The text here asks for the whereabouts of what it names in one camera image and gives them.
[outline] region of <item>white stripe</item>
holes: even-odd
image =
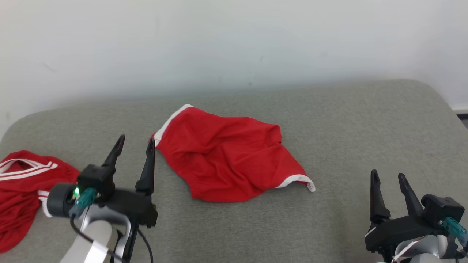
[[[309,189],[309,191],[311,192],[315,192],[315,185],[314,183],[312,182],[312,180],[310,180],[310,178],[306,175],[292,175],[288,178],[286,178],[279,186],[275,187],[275,188],[282,188],[282,187],[286,187],[288,186],[290,183],[292,182],[307,182],[307,188]]]
[[[185,109],[190,108],[190,107],[193,107],[193,106],[190,105],[190,104],[185,104],[184,106],[182,106],[180,109],[178,109],[176,112],[174,112],[174,113],[169,117],[169,119],[164,123],[164,125],[154,134],[154,136],[153,136],[154,141],[155,141],[154,147],[158,146],[159,142],[160,142],[161,139],[162,139],[162,135],[164,134],[164,132],[166,131],[166,129],[167,129],[168,126],[169,126],[169,123],[170,123],[177,115],[179,115],[182,111],[184,111]]]
[[[19,174],[24,174],[24,173],[31,173],[31,172],[33,172],[33,171],[35,171],[35,170],[38,170],[38,169],[51,167],[53,164],[54,164],[54,163],[52,163],[52,162],[50,161],[47,165],[42,165],[42,166],[34,167],[34,168],[31,168],[31,169],[23,170],[23,171],[16,171],[16,172],[10,172],[10,173],[3,173],[3,174],[0,174],[0,177],[2,177],[2,176],[10,176],[10,175],[19,175]]]
[[[52,217],[47,209],[47,197],[39,197],[39,200],[42,202],[42,212],[44,212],[46,217]]]
[[[38,162],[35,162],[35,161],[31,161],[31,160],[27,160],[27,159],[20,159],[20,158],[15,158],[15,159],[10,159],[8,161],[5,161],[3,163],[0,163],[0,174],[5,172],[6,170],[10,169],[10,167],[17,161],[22,161],[24,163],[27,163],[28,165],[32,166],[32,167],[36,167],[36,166],[41,166],[42,164],[38,163]]]
[[[4,166],[6,163],[9,163],[11,161],[23,161],[25,163],[28,163],[28,162],[31,162],[31,163],[38,163],[38,162],[35,162],[35,161],[31,161],[31,160],[28,160],[28,159],[23,159],[23,158],[14,158],[14,159],[9,159],[7,161],[4,161],[3,163],[0,163],[0,167]]]
[[[42,191],[42,190],[37,190],[37,194],[40,195],[40,196],[45,196],[45,197],[49,196],[49,192]]]
[[[57,166],[58,165],[54,163],[54,164],[52,164],[51,167],[43,168],[43,169],[31,172],[31,173],[26,173],[26,174],[23,174],[23,175],[12,175],[12,176],[0,177],[0,181],[6,181],[6,180],[12,180],[12,179],[21,179],[21,178],[30,177],[30,176],[33,176],[33,175],[38,175],[38,174],[43,173],[45,171],[55,169],[55,168],[57,168]]]
[[[367,232],[367,234],[365,234],[365,235],[364,235],[364,238],[366,238],[366,237],[367,237],[367,235],[368,235],[368,234],[370,234],[372,231],[374,231],[376,228],[377,228],[377,227],[376,227],[376,226],[374,226],[374,228],[372,228],[371,230],[369,230],[369,232]]]

